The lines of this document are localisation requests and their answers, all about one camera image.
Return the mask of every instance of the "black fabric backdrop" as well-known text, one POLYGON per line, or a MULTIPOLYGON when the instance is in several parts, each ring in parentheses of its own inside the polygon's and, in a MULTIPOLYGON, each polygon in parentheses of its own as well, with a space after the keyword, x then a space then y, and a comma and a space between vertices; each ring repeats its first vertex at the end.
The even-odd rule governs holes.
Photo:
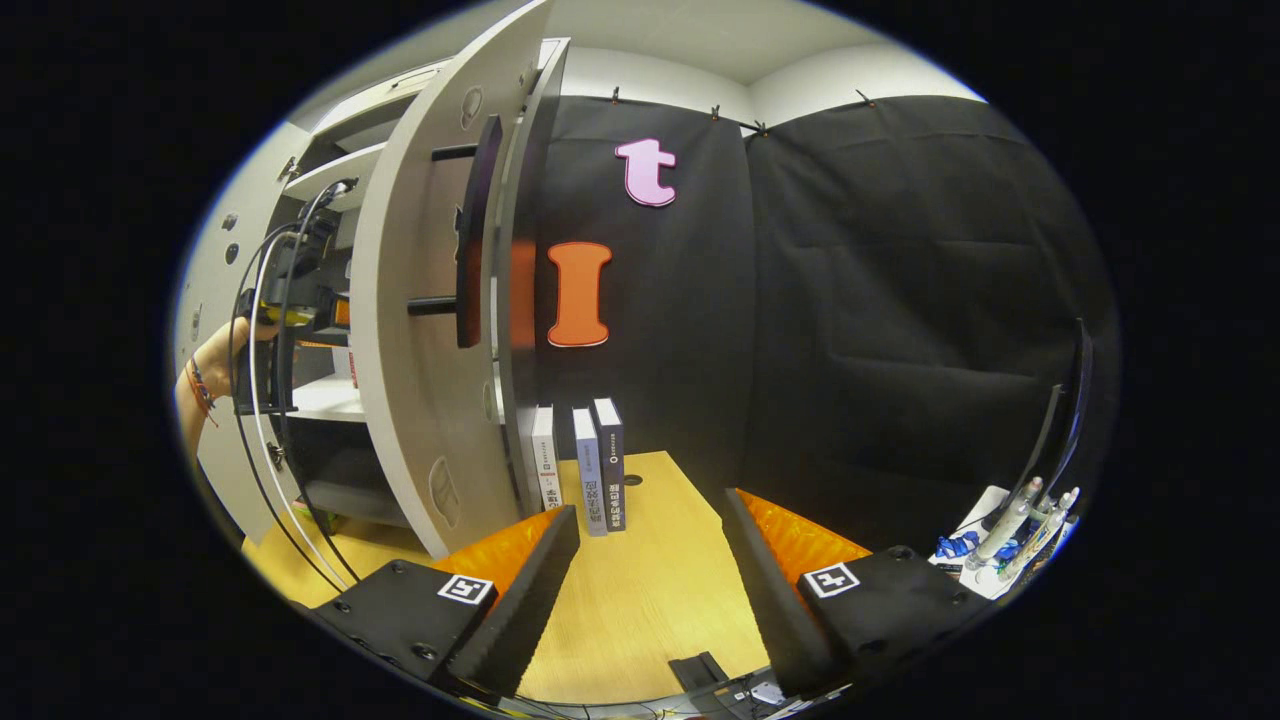
MULTIPOLYGON (((987 484, 1018 479, 1050 387, 1070 388, 1076 316, 1094 389, 1119 373, 1083 215, 983 102, 878 100, 744 141, 704 113, 566 97, 538 251, 539 402, 557 405, 562 457, 570 407, 612 396, 626 451, 669 451, 713 505, 742 487, 873 551, 931 552, 987 484), (676 155, 664 208, 627 196, 613 155, 645 137, 676 155), (547 342, 547 250, 568 241, 614 254, 596 347, 547 342)), ((1091 410, 1093 447, 1114 413, 1091 410)), ((1087 471, 1061 482, 1092 489, 1087 471)))
POLYGON ((557 450, 576 457, 572 407, 613 397, 626 452, 666 450, 708 498, 736 484, 755 328, 751 191, 739 127, 640 102, 563 97, 547 151, 538 218, 538 401, 556 404, 557 450), (657 138, 676 155, 666 206, 627 195, 614 147, 657 138), (556 347, 558 273, 547 250, 604 245, 595 347, 556 347))

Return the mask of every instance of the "white shelf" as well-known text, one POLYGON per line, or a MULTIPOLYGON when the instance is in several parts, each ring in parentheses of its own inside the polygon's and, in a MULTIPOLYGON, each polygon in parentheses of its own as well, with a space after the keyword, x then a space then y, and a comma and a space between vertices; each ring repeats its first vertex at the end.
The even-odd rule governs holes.
POLYGON ((378 158, 381 156, 384 147, 387 147, 387 143, 379 142, 378 145, 357 150, 351 155, 343 155, 329 164, 320 165, 284 186, 284 195, 285 197, 306 201, 319 195, 330 183, 342 178, 357 178, 360 182, 356 183, 356 190, 334 200, 329 205, 329 209, 334 213, 346 213, 352 208, 358 208, 365 200, 365 191, 369 190, 369 178, 374 174, 374 165, 378 164, 378 158))
POLYGON ((293 405, 298 410, 289 413, 291 418, 365 421, 365 406, 360 402, 360 391, 351 387, 351 378, 340 375, 320 378, 294 389, 293 405))

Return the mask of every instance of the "wooden table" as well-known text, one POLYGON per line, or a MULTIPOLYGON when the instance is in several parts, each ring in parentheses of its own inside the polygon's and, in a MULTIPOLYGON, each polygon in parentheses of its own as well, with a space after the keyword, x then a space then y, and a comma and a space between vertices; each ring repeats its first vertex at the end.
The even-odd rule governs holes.
MULTIPOLYGON (((769 664, 721 518, 666 452, 626 456, 627 529, 586 534, 520 685, 545 702, 645 701, 682 693, 669 660, 708 651, 733 678, 769 664)), ((577 462, 559 464, 581 507, 577 462)))

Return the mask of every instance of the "wire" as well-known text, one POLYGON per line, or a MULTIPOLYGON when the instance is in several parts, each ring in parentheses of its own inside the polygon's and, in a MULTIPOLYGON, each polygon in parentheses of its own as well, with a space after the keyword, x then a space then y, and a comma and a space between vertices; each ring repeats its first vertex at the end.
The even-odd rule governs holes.
MULTIPOLYGON (((244 274, 241 275, 241 284, 239 284, 238 288, 236 288, 236 299, 237 299, 237 301, 239 300, 241 293, 244 292, 244 283, 248 281, 248 272, 253 268, 253 260, 262 252, 262 249, 265 249, 269 242, 271 242, 271 241, 275 240, 275 236, 283 233, 284 231, 292 228, 293 225, 294 225, 294 223, 287 223, 287 224, 280 225, 280 227, 275 228, 274 231, 269 232, 266 234, 266 240, 262 241, 262 245, 260 245, 257 247, 257 250, 253 251, 253 255, 250 256, 248 265, 244 266, 244 274)), ((227 342, 227 368, 228 369, 234 369, 236 368, 236 365, 234 365, 234 356, 232 355, 232 341, 230 341, 230 337, 236 332, 236 316, 237 316, 236 315, 236 310, 233 307, 232 309, 232 324, 230 324, 230 328, 228 329, 228 342, 227 342)), ((229 374, 230 374, 230 386, 232 386, 232 401, 234 402, 234 400, 236 400, 236 387, 237 387, 238 383, 236 382, 236 373, 230 372, 229 374)), ((330 580, 328 575, 325 575, 323 571, 320 571, 320 568, 315 564, 314 560, 311 560, 311 556, 308 556, 306 552, 303 552, 302 546, 298 544, 298 541, 294 539, 293 536, 289 534, 289 530, 287 530, 284 528, 284 520, 280 520, 280 515, 275 511, 275 506, 271 505, 271 498, 268 497, 266 488, 262 486, 262 477, 259 475, 259 473, 257 473, 257 465, 253 462, 253 454, 248 448, 248 437, 244 434, 244 420, 241 418, 239 413, 237 413, 234 409, 232 410, 232 415, 236 418, 236 427, 239 428, 241 445, 244 447, 244 457, 248 459, 248 468, 250 468, 250 470, 253 471, 253 482, 257 484, 257 492, 262 496, 262 502, 266 503, 266 509, 271 511, 271 519, 275 520, 275 525, 278 528, 280 528, 280 532, 284 533, 284 537, 289 538, 289 544, 293 546, 293 550, 298 551, 298 555, 301 555, 302 559, 307 561, 307 565, 310 565, 311 569, 315 570, 316 574, 320 575, 320 578, 325 583, 329 583, 329 587, 332 587, 334 589, 334 592, 339 592, 340 593, 342 589, 339 589, 338 585, 333 584, 333 580, 330 580)))
MULTIPOLYGON (((302 243, 306 241, 307 229, 308 229, 307 225, 311 223, 311 219, 314 218, 315 211, 317 209, 320 209, 321 204, 328 204, 329 201, 332 201, 334 191, 339 186, 344 186, 347 182, 348 181, 346 181, 346 179, 340 179, 340 181, 337 181, 337 182, 329 184, 329 187, 321 190, 320 195, 316 195, 315 200, 312 200, 310 202, 310 205, 306 209, 306 215, 302 218, 302 225, 298 228, 298 238, 293 242, 293 254, 289 255, 289 263, 287 265, 288 269, 284 272, 284 286, 280 288, 280 334, 276 337, 276 341, 275 341, 275 388, 276 388, 275 392, 276 392, 276 396, 279 398, 279 407, 276 407, 276 413, 278 413, 276 416, 278 416, 279 423, 280 423, 280 441, 284 443, 284 447, 293 447, 293 438, 289 434, 289 416, 288 416, 288 413, 285 411, 285 407, 284 407, 284 393, 285 393, 287 384, 288 384, 288 383, 285 383, 285 377, 284 377, 284 355, 285 355, 285 350, 292 350, 292 342, 284 342, 285 338, 287 338, 287 328, 288 328, 288 324, 285 323, 285 319, 288 318, 288 314, 289 314, 289 283, 293 281, 293 269, 294 269, 294 265, 297 265, 297 261, 298 261, 298 250, 302 247, 302 243)), ((266 258, 264 256, 264 259, 262 259, 262 273, 260 273, 260 274, 265 274, 265 273, 266 273, 266 258)), ((259 287, 257 287, 256 292, 261 292, 261 287, 262 287, 262 279, 259 278, 259 287)), ((253 309, 255 309, 253 318, 255 319, 257 318, 257 313, 256 313, 257 307, 259 307, 259 300, 257 300, 256 293, 255 293, 255 300, 253 300, 253 309)), ((252 328, 250 329, 250 337, 253 337, 252 328)), ((250 363, 250 370, 252 370, 252 369, 253 369, 253 364, 250 363)), ((256 384, 253 386, 253 391, 257 392, 257 386, 256 384)), ((255 413, 255 415, 257 414, 257 398, 253 400, 253 413, 255 413)), ((302 497, 303 505, 307 506, 307 512, 310 512, 312 518, 316 518, 316 527, 320 528, 320 537, 323 537, 324 541, 325 541, 325 543, 329 544, 329 550, 332 550, 333 553, 334 553, 334 556, 338 557, 338 562, 342 562, 342 566, 346 568, 347 571, 351 573, 351 577, 355 578, 356 582, 358 583, 360 582, 360 575, 357 575, 356 571, 351 568, 351 564, 347 562, 347 559, 342 556, 342 552, 338 552, 338 547, 333 544, 333 538, 329 536, 329 532, 324 527, 325 524, 320 521, 320 514, 316 512, 315 506, 311 503, 311 496, 310 496, 310 493, 307 493, 307 487, 306 487, 306 482, 305 480, 298 482, 298 495, 302 497)))
MULTIPOLYGON (((266 247, 266 252, 262 254, 262 264, 259 266, 257 287, 253 288, 253 305, 252 305, 253 310, 248 315, 248 337, 250 337, 250 342, 252 342, 252 338, 256 337, 256 332, 257 332, 257 309, 261 306, 261 302, 262 302, 262 281, 264 281, 264 278, 266 275, 266 266, 268 266, 268 264, 270 263, 270 259, 271 259, 271 251, 275 250, 275 245, 278 242, 279 242, 279 237, 276 237, 275 240, 273 240, 271 245, 269 245, 266 247)), ((301 236, 298 236, 298 241, 297 242, 301 242, 301 236)), ((285 319, 285 315, 282 313, 280 314, 280 319, 279 319, 280 329, 282 331, 284 329, 284 319, 285 319)), ((276 345, 279 345, 279 338, 276 340, 276 345)), ((248 389, 250 389, 250 395, 251 395, 251 398, 252 398, 252 402, 253 402, 253 420, 255 420, 255 425, 257 427, 257 439, 262 445, 262 455, 268 459, 266 469, 271 474, 271 480, 275 483, 275 491, 280 495, 280 503, 282 503, 282 506, 284 506, 285 509, 288 509, 289 507, 289 500, 284 496, 284 488, 280 486, 280 477, 275 473, 275 465, 273 462, 270 462, 271 454, 266 448, 266 436, 262 433, 262 406, 261 406, 261 404, 259 401, 259 396, 257 396, 257 372, 256 372, 257 363, 255 363, 255 357, 253 357, 252 350, 250 351, 250 356, 248 357, 250 357, 250 361, 248 361, 248 389)), ((280 400, 282 400, 282 405, 283 405, 283 395, 280 395, 280 400)), ((307 510, 311 510, 310 503, 307 503, 307 510)), ((314 511, 312 511, 312 516, 314 518, 319 518, 319 515, 315 515, 314 511)), ((294 515, 293 512, 289 512, 289 519, 293 520, 293 527, 298 529, 298 534, 302 536, 302 539, 307 543, 307 547, 311 548, 311 552, 315 552, 316 557, 320 559, 320 562, 323 562, 324 566, 328 568, 330 573, 333 573, 334 578, 338 579, 338 584, 342 587, 342 589, 347 589, 347 583, 342 579, 342 575, 339 575, 338 571, 333 569, 333 565, 329 565, 329 560, 326 560, 324 555, 320 555, 320 550, 316 548, 315 543, 311 542, 311 538, 307 537, 307 533, 302 529, 302 523, 298 521, 297 515, 294 515)), ((325 536, 325 539, 329 539, 328 533, 324 532, 324 527, 320 525, 319 523, 316 523, 316 525, 320 528, 320 534, 325 536)), ((333 541, 329 541, 329 547, 333 547, 333 541)))

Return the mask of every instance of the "white cabinet door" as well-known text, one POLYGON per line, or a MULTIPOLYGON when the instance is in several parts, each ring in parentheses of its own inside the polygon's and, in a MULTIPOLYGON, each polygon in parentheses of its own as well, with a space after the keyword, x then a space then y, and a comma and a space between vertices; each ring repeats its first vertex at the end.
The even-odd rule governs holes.
MULTIPOLYGON (((173 319, 175 374, 201 343, 232 319, 236 287, 250 258, 270 229, 268 224, 271 213, 280 200, 280 191, 284 190, 287 178, 282 178, 280 172, 291 158, 302 155, 310 138, 310 133, 302 128, 289 123, 282 124, 241 165, 210 209, 192 247, 182 281, 175 288, 173 319), (233 243, 238 250, 234 259, 228 263, 228 247, 233 243)), ((173 242, 183 240, 173 238, 173 242)), ((248 286, 252 287, 253 282, 255 278, 250 278, 248 286)), ((214 492, 241 532, 253 543, 259 543, 274 525, 274 520, 253 482, 232 405, 229 397, 216 404, 211 415, 218 427, 212 423, 205 424, 196 456, 214 492)), ((266 460, 262 457, 261 441, 253 429, 252 418, 244 418, 244 432, 273 505, 282 510, 265 466, 266 460)), ((264 433, 268 442, 280 445, 271 433, 270 424, 265 421, 264 433)), ((298 493, 297 484, 288 471, 288 465, 283 468, 280 483, 285 496, 292 501, 298 493)))
POLYGON ((489 278, 502 167, 550 6, 538 0, 512 13, 431 78, 387 141, 356 228, 351 346, 365 419, 404 516, 435 557, 521 514, 494 413, 488 279, 468 307, 481 324, 474 346, 460 348, 454 315, 410 316, 407 310, 411 299, 462 290, 454 214, 472 161, 433 160, 433 150, 476 143, 486 118, 498 115, 502 143, 479 272, 489 278))

